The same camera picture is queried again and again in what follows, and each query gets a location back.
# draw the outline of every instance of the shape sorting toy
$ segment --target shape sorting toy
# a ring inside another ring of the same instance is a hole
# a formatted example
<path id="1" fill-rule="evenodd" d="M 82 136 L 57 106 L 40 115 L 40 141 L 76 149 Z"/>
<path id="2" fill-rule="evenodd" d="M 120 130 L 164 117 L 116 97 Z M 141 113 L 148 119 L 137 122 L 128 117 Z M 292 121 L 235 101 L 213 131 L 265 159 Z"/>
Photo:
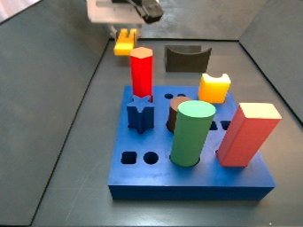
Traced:
<path id="1" fill-rule="evenodd" d="M 221 167 L 215 151 L 232 120 L 236 103 L 227 93 L 216 112 L 200 160 L 192 167 L 170 161 L 173 133 L 166 129 L 169 98 L 196 100 L 195 86 L 153 86 L 154 127 L 142 134 L 128 128 L 126 105 L 132 87 L 124 90 L 116 143 L 109 170 L 109 192 L 114 200 L 260 200 L 275 188 L 261 155 L 257 152 L 245 168 Z"/>

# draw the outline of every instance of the round hole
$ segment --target round hole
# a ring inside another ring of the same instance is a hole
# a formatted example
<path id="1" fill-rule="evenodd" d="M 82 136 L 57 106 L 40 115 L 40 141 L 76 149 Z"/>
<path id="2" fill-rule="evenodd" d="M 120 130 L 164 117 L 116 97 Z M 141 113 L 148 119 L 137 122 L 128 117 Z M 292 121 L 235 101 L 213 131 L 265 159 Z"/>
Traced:
<path id="1" fill-rule="evenodd" d="M 172 94 L 165 94 L 164 97 L 165 97 L 166 99 L 172 99 L 173 95 L 172 95 Z"/>
<path id="2" fill-rule="evenodd" d="M 158 160 L 158 156 L 156 153 L 148 152 L 144 154 L 142 159 L 146 164 L 153 165 Z"/>

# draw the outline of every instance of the gray floor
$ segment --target gray floor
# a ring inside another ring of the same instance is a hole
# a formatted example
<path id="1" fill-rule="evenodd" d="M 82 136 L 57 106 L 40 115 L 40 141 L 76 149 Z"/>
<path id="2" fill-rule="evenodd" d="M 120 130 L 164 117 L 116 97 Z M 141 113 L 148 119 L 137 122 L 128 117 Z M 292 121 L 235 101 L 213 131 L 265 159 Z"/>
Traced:
<path id="1" fill-rule="evenodd" d="M 140 41 L 153 49 L 153 84 L 197 85 L 199 73 L 164 72 L 164 45 L 212 47 L 207 73 L 228 73 L 236 102 L 269 102 L 283 116 L 261 147 L 276 189 L 260 202 L 112 200 L 106 186 L 128 58 L 109 43 L 78 109 L 57 168 L 36 213 L 34 226 L 293 226 L 303 224 L 303 130 L 239 43 Z"/>

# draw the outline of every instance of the dark cylinder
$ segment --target dark cylinder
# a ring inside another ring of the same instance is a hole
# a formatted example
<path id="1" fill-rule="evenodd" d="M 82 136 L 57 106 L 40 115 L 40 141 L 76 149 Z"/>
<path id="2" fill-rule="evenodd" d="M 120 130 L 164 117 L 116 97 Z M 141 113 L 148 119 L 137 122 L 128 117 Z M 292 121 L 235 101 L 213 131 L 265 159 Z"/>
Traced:
<path id="1" fill-rule="evenodd" d="M 189 101 L 191 98 L 188 97 L 176 97 L 170 101 L 170 107 L 169 107 L 169 115 L 168 115 L 168 121 L 166 121 L 166 129 L 173 133 L 175 131 L 175 121 L 176 121 L 176 112 L 177 112 L 177 106 L 181 102 Z"/>

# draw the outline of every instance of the blue star block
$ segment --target blue star block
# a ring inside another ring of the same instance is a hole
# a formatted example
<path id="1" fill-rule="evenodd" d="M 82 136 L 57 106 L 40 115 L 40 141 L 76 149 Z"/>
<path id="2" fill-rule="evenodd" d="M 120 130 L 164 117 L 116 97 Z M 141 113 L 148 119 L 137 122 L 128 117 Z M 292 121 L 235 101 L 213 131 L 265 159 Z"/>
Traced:
<path id="1" fill-rule="evenodd" d="M 128 110 L 128 127 L 137 129 L 138 134 L 142 134 L 145 129 L 153 128 L 153 109 L 149 96 L 142 98 L 132 96 L 133 100 L 126 104 Z"/>

